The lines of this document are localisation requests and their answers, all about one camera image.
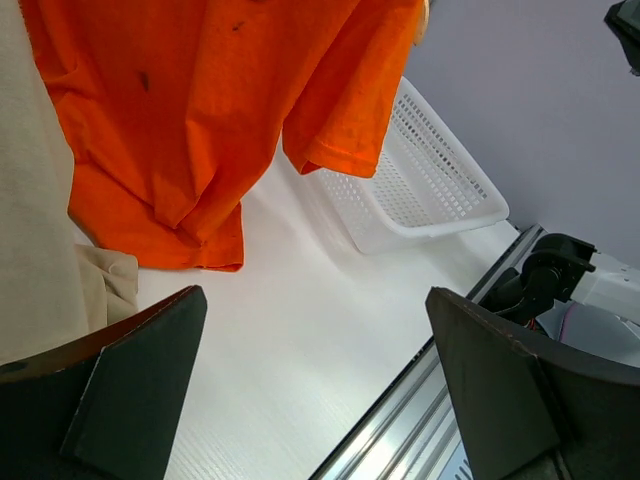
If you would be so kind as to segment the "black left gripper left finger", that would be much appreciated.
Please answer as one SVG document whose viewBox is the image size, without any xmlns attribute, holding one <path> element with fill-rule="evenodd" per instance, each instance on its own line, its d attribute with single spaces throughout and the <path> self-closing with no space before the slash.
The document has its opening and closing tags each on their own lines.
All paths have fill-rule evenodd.
<svg viewBox="0 0 640 480">
<path fill-rule="evenodd" d="M 1 367 L 4 479 L 161 479 L 207 313 L 188 286 Z"/>
</svg>

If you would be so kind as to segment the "orange t shirt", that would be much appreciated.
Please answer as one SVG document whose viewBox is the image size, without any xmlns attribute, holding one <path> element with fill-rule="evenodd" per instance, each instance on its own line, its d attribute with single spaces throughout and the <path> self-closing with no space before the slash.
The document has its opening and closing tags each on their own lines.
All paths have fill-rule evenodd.
<svg viewBox="0 0 640 480">
<path fill-rule="evenodd" d="M 373 176 L 420 1 L 24 1 L 71 218 L 157 269 L 235 271 L 277 148 Z"/>
</svg>

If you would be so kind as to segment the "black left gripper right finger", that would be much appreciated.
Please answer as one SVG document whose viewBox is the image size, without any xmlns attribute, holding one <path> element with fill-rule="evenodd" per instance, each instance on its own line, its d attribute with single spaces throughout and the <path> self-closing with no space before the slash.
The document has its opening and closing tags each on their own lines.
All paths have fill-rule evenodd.
<svg viewBox="0 0 640 480">
<path fill-rule="evenodd" d="M 639 371 L 430 290 L 426 310 L 476 479 L 636 479 Z"/>
</svg>

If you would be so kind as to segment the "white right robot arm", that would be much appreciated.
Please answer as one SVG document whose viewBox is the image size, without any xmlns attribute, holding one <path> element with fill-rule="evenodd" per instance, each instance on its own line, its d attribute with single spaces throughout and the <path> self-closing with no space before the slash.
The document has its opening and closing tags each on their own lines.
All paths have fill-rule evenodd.
<svg viewBox="0 0 640 480">
<path fill-rule="evenodd" d="M 639 365 L 639 270 L 588 242 L 534 226 L 469 297 L 565 345 Z"/>
</svg>

